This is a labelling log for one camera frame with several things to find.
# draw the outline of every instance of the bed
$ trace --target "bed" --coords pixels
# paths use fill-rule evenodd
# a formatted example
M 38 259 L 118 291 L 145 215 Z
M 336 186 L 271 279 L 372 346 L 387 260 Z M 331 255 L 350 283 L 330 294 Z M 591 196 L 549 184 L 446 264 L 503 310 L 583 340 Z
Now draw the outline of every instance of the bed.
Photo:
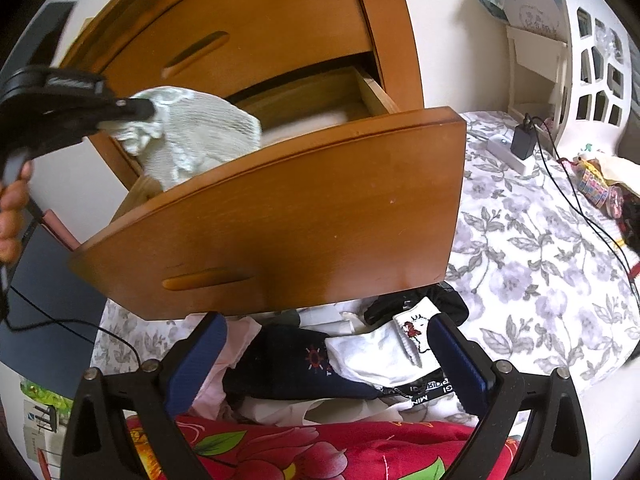
M 621 367 L 640 338 L 638 306 L 625 272 L 584 219 L 571 212 L 539 152 L 533 174 L 520 176 L 486 150 L 489 136 L 511 135 L 516 122 L 510 116 L 463 117 L 465 173 L 446 275 L 469 308 L 461 330 L 491 358 L 508 359 L 520 371 L 548 374 L 568 367 L 582 393 Z M 571 195 L 560 165 L 547 164 Z M 612 221 L 583 197 L 580 203 L 620 238 Z M 632 265 L 637 261 L 625 254 Z M 145 321 L 109 300 L 100 325 L 132 343 L 144 360 L 162 358 L 197 322 L 197 316 Z M 111 374 L 132 370 L 135 359 L 123 343 L 99 333 L 92 365 Z M 412 422 L 476 423 L 453 394 L 403 413 Z

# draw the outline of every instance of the drawer handle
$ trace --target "drawer handle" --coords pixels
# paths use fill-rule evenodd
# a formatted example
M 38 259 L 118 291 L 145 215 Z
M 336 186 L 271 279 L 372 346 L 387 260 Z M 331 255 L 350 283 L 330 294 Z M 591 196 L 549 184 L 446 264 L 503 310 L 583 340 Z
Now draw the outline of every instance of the drawer handle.
M 160 72 L 162 79 L 179 74 L 189 65 L 195 63 L 201 57 L 206 56 L 229 41 L 230 35 L 224 30 L 217 30 L 201 40 L 185 48 L 180 54 L 169 61 Z
M 250 278 L 250 276 L 238 270 L 231 270 L 226 267 L 215 267 L 213 269 L 199 270 L 191 274 L 182 274 L 180 276 L 174 276 L 173 278 L 167 278 L 162 280 L 162 286 L 166 290 L 191 290 L 205 286 L 242 282 L 248 278 Z

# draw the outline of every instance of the black cable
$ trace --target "black cable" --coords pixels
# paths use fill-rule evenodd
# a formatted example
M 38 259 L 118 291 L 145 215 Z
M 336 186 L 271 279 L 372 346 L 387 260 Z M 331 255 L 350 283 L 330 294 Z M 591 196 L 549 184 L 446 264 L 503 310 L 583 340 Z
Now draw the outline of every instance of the black cable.
M 36 304 L 31 303 L 30 300 L 28 300 L 28 298 L 26 298 L 19 290 L 17 290 L 15 287 L 11 286 L 11 290 L 14 291 L 18 296 L 20 296 L 24 301 L 26 301 L 27 303 L 29 303 L 33 308 L 35 308 L 39 313 L 41 313 L 43 316 L 49 318 L 52 321 L 56 321 L 55 318 L 51 317 L 49 314 L 47 314 L 44 310 L 42 310 L 41 308 L 37 307 Z M 60 325 L 62 328 L 64 328 L 65 330 L 67 330 L 68 332 L 71 332 L 72 334 L 77 335 L 79 338 L 84 339 L 85 341 L 87 341 L 91 346 L 93 346 L 95 344 L 95 341 L 91 341 L 88 337 L 83 336 L 82 334 L 76 332 L 75 330 L 73 330 L 72 328 L 69 328 L 68 326 L 63 325 L 62 323 L 58 323 L 58 325 Z
M 540 150 L 540 156 L 542 158 L 542 164 L 545 167 L 546 173 L 548 174 L 549 178 L 551 179 L 551 182 L 554 183 L 554 185 L 556 186 L 556 188 L 558 188 L 558 191 L 560 192 L 560 195 L 562 195 L 562 197 L 566 200 L 566 202 L 568 203 L 569 207 L 571 207 L 571 209 L 573 211 L 575 211 L 576 213 L 578 213 L 580 216 L 582 216 L 582 218 L 584 218 L 584 220 L 587 222 L 587 225 L 589 225 L 589 227 L 591 227 L 591 229 L 593 230 L 593 232 L 596 234 L 596 236 L 603 241 L 603 243 L 609 248 L 609 250 L 611 251 L 611 253 L 615 256 L 616 260 L 618 261 L 618 263 L 620 264 L 620 266 L 622 267 L 622 269 L 625 271 L 626 273 L 626 278 L 628 280 L 629 283 L 629 287 L 631 289 L 631 293 L 634 295 L 634 299 L 636 300 L 636 303 L 638 304 L 638 310 L 640 311 L 640 299 L 638 298 L 638 289 L 636 288 L 636 284 L 634 283 L 633 279 L 630 276 L 631 273 L 631 266 L 629 265 L 628 260 L 626 259 L 626 254 L 624 253 L 624 251 L 622 250 L 622 248 L 619 247 L 619 245 L 617 244 L 617 242 L 613 239 L 613 237 L 601 226 L 599 225 L 597 222 L 592 221 L 590 218 L 587 217 L 587 215 L 585 215 L 584 211 L 582 210 L 582 206 L 580 205 L 580 199 L 578 198 L 578 193 L 575 190 L 574 187 L 574 183 L 571 180 L 571 177 L 569 176 L 568 171 L 566 170 L 566 168 L 564 167 L 564 165 L 560 162 L 560 166 L 562 167 L 562 169 L 564 170 L 564 174 L 567 177 L 567 180 L 569 181 L 569 185 L 571 186 L 572 191 L 574 192 L 574 196 L 576 199 L 576 202 L 578 204 L 578 208 L 576 208 L 571 201 L 569 200 L 569 197 L 567 195 L 564 194 L 564 192 L 562 191 L 561 187 L 558 185 L 558 183 L 556 182 L 556 180 L 554 179 L 553 175 L 551 174 L 551 171 L 549 170 L 548 165 L 546 164 L 546 159 L 545 159 L 545 153 L 542 150 L 542 144 L 540 143 L 540 134 L 538 133 L 538 130 L 534 124 L 534 120 L 539 120 L 540 123 L 545 127 L 546 132 L 549 135 L 549 141 L 551 142 L 551 145 L 553 147 L 554 153 L 556 154 L 557 158 L 560 158 L 559 153 L 558 153 L 558 149 L 556 148 L 556 144 L 554 142 L 553 136 L 551 135 L 551 131 L 549 130 L 549 127 L 546 125 L 545 121 L 542 120 L 540 117 L 534 116 L 531 117 L 529 114 L 525 114 L 524 117 L 524 123 L 526 126 L 527 123 L 527 119 L 528 122 L 530 124 L 532 124 L 533 126 L 533 130 L 536 133 L 536 140 L 538 142 L 538 149 Z M 609 240 L 618 248 L 620 248 L 620 252 L 622 253 L 622 257 L 624 258 L 624 262 L 622 261 L 622 259 L 620 258 L 618 252 L 615 250 L 615 248 L 611 247 L 609 245 L 609 243 L 605 240 L 605 238 L 602 236 L 602 234 L 600 234 L 597 229 L 599 229 L 601 232 L 603 232 L 607 238 L 609 238 Z
M 113 337 L 115 340 L 120 341 L 121 343 L 125 344 L 127 347 L 129 347 L 131 349 L 131 351 L 133 352 L 133 354 L 136 357 L 136 361 L 138 362 L 138 367 L 142 366 L 142 361 L 140 360 L 140 354 L 138 354 L 138 351 L 136 350 L 136 348 L 129 342 L 126 341 L 125 339 L 121 338 L 120 336 L 115 335 L 113 332 L 110 332 L 109 330 L 102 328 L 99 325 L 96 325 L 95 323 L 91 323 L 89 321 L 85 321 L 83 319 L 55 319 L 53 317 L 51 317 L 49 314 L 47 314 L 46 312 L 44 312 L 43 310 L 41 310 L 40 308 L 38 308 L 33 301 L 30 301 L 28 298 L 26 298 L 23 294 L 21 294 L 20 292 L 18 292 L 18 290 L 14 289 L 12 287 L 12 289 L 14 290 L 14 292 L 16 294 L 18 294 L 24 301 L 26 301 L 28 304 L 30 304 L 33 308 L 37 309 L 39 312 L 43 313 L 45 316 L 47 316 L 49 318 L 48 321 L 41 321 L 38 323 L 32 323 L 29 325 L 25 325 L 25 326 L 12 326 L 11 323 L 9 322 L 8 316 L 9 316 L 9 303 L 7 301 L 7 297 L 6 297 L 6 293 L 5 292 L 0 292 L 0 322 L 2 322 L 4 320 L 5 325 L 7 326 L 7 328 L 9 329 L 10 332 L 12 333 L 19 333 L 19 332 L 27 332 L 29 330 L 34 330 L 36 328 L 42 328 L 44 326 L 50 326 L 53 324 L 57 324 L 60 326 L 63 326 L 64 328 L 67 328 L 63 325 L 63 323 L 76 323 L 76 324 L 82 324 L 82 325 L 86 325 L 86 326 L 91 326 L 97 330 L 99 330 L 100 332 L 105 333 L 106 335 L 109 335 L 110 337 Z M 75 332 L 74 330 L 68 329 L 70 332 L 76 334 L 78 337 L 81 337 L 82 339 L 88 340 L 91 344 L 95 344 L 95 342 L 92 342 L 91 340 L 85 338 L 83 335 Z

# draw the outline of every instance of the finger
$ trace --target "finger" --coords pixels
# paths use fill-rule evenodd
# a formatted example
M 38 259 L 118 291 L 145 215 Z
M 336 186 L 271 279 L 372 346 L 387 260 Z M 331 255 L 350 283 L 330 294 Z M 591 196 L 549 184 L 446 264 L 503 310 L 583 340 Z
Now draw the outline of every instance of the finger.
M 15 238 L 8 240 L 0 240 L 0 261 L 6 264 L 12 264 L 20 256 L 20 242 Z
M 29 186 L 26 180 L 16 180 L 0 196 L 0 210 L 23 209 L 29 203 Z
M 0 213 L 0 239 L 14 238 L 22 229 L 22 214 L 19 210 Z
M 27 160 L 22 167 L 22 171 L 20 172 L 20 178 L 23 180 L 29 180 L 33 176 L 33 162 Z

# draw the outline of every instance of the bolt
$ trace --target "bolt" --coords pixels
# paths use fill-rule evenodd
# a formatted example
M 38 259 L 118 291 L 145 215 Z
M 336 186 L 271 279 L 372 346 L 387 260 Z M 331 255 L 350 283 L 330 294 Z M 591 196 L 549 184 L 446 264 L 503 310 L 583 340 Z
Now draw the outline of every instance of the bolt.
M 155 372 L 160 367 L 160 361 L 157 359 L 147 359 L 142 363 L 142 369 L 145 372 Z
M 98 376 L 98 368 L 87 368 L 82 377 L 84 377 L 87 381 L 93 381 Z
M 558 377 L 564 380 L 567 380 L 569 377 L 571 377 L 571 374 L 569 373 L 569 368 L 565 368 L 563 366 L 556 368 L 556 373 L 558 374 Z
M 499 372 L 502 372 L 503 374 L 509 374 L 513 371 L 513 365 L 505 360 L 500 360 L 495 364 L 495 367 L 498 369 Z

